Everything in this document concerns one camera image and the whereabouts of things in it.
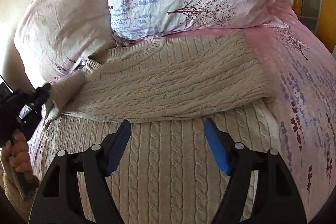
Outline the left hand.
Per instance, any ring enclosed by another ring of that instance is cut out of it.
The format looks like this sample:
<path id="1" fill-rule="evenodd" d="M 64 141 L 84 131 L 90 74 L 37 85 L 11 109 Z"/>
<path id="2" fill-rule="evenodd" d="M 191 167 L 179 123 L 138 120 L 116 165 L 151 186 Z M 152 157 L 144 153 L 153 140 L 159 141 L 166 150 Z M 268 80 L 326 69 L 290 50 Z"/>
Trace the left hand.
<path id="1" fill-rule="evenodd" d="M 29 145 L 27 144 L 26 138 L 20 131 L 15 131 L 13 133 L 15 143 L 6 143 L 2 147 L 1 151 L 1 162 L 3 167 L 12 166 L 13 169 L 18 173 L 31 173 L 33 171 L 30 155 L 29 155 Z"/>

